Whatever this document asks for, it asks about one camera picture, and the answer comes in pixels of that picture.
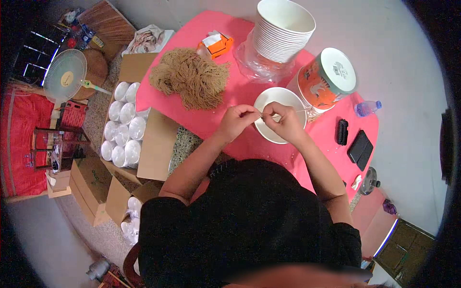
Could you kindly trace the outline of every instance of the cardboard box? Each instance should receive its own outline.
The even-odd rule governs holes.
[[[51,186],[49,178],[56,179],[56,183]],[[71,180],[71,171],[63,171],[58,173],[51,173],[51,175],[47,175],[47,190],[48,190],[48,197],[60,197],[69,195],[72,193],[71,188],[69,186],[69,182]]]
[[[123,57],[118,76],[118,82],[113,87],[113,91],[120,82],[141,82],[149,66],[154,60],[157,53],[127,54]],[[110,104],[115,101],[114,95]],[[109,115],[106,115],[106,122],[109,121]],[[118,168],[112,161],[101,161],[111,173],[119,173],[132,182],[143,184],[140,178],[165,181],[168,177],[170,168],[171,155],[173,146],[176,142],[177,129],[179,124],[160,112],[151,109],[144,138],[142,141],[141,155],[137,169]]]
[[[69,186],[82,213],[93,226],[109,219],[106,202],[111,180],[112,175],[97,157],[72,162]]]
[[[159,195],[162,185],[163,183],[160,181],[149,181],[130,193],[116,177],[112,177],[106,203],[107,214],[120,227],[120,224],[127,216],[128,199],[136,197],[142,203],[145,203]]]

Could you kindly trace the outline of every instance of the bucket lid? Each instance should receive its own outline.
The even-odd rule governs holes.
[[[347,56],[335,48],[325,48],[320,53],[321,74],[336,94],[351,94],[357,88],[355,70]]]

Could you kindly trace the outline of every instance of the white wall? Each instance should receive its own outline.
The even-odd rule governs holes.
[[[375,268],[373,269],[373,277],[370,279],[370,281],[368,281],[368,285],[384,283],[394,285],[395,288],[401,288],[399,283],[392,279],[392,277],[376,263]]]
[[[156,24],[178,30],[203,10],[251,18],[258,0],[110,0],[137,28]],[[67,1],[86,8],[98,1]],[[436,234],[446,185],[439,164],[440,114],[446,108],[442,74],[434,52],[399,0],[295,0],[317,29],[306,46],[312,54],[336,47],[351,59],[358,92],[381,100],[372,166],[401,217]]]
[[[22,250],[47,287],[98,287],[85,274],[93,263],[90,252],[54,199],[36,197],[8,204],[7,210]]]

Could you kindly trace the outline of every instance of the red cloth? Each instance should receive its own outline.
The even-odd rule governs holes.
[[[8,169],[8,153],[6,149],[8,110],[11,102],[11,90],[8,89],[1,107],[0,147],[1,165],[5,176],[6,190],[9,196],[14,196],[13,183],[17,196],[37,195],[47,189],[45,171],[34,172],[34,168],[26,167],[30,158],[24,155],[30,153],[31,137],[35,127],[48,128],[50,126],[53,103],[45,97],[34,93],[15,92],[11,117],[10,149],[12,179]],[[37,145],[45,148],[45,142],[37,138]],[[37,165],[45,165],[46,153],[37,153]]]
[[[237,67],[233,51],[240,43],[246,40],[248,33],[254,24],[241,18],[223,14],[221,12],[204,11],[184,25],[166,44],[162,52],[155,58],[151,68],[157,65],[165,51],[176,47],[197,47],[197,44],[207,36],[209,31],[217,30],[230,35],[235,42],[230,52],[216,58],[214,61],[221,64],[231,62],[230,78],[223,93],[224,103],[212,111],[187,111],[181,103],[178,95],[166,97],[149,85],[150,69],[144,76],[136,94],[136,107],[139,111],[153,107],[164,115],[180,123],[192,133],[202,139],[208,138],[219,125],[226,109],[233,105],[253,105],[258,95],[273,84],[254,83],[242,75]],[[294,71],[313,59],[313,55],[302,50],[296,58]],[[290,79],[278,83],[285,87]],[[341,178],[347,183],[347,192],[351,199],[355,191],[350,187],[354,179],[365,172],[360,171],[353,164],[346,151],[354,140],[359,130],[364,130],[373,146],[378,137],[378,118],[371,115],[366,118],[358,118],[354,113],[354,105],[362,101],[362,98],[354,93],[350,97],[341,100],[336,106],[325,112],[319,119],[306,126],[306,131],[315,140],[323,153],[338,170]],[[349,122],[348,145],[340,146],[335,142],[335,131],[338,120],[344,118]],[[266,159],[285,166],[305,188],[313,191],[312,184],[307,173],[306,165],[299,152],[291,145],[274,144],[264,139],[256,128],[251,125],[224,150],[226,154],[238,160],[241,159]]]

